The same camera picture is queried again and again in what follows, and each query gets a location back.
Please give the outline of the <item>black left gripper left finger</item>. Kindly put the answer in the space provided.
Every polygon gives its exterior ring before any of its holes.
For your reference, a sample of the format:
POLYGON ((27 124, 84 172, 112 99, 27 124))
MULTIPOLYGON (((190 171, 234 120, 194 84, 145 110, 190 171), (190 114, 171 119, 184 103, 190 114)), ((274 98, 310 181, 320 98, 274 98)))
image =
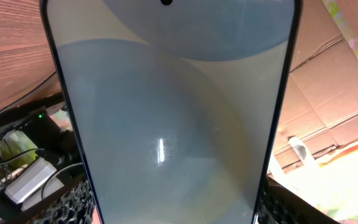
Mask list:
POLYGON ((80 182, 33 224, 92 224, 95 202, 88 181, 80 182))

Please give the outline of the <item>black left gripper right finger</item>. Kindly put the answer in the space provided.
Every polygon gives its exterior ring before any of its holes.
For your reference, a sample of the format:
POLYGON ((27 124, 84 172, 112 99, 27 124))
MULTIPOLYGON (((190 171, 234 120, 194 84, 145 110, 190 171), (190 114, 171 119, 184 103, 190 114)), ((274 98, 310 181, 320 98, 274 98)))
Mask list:
POLYGON ((261 224, 339 224, 271 177, 264 179, 256 215, 261 224))

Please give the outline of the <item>Galaxy smartphone blue screen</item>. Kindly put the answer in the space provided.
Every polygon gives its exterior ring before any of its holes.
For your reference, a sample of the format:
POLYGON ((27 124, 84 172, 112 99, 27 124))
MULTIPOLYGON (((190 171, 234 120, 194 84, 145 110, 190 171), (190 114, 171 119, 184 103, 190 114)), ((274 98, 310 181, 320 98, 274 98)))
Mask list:
POLYGON ((102 223, 252 223, 303 3, 46 0, 102 223))

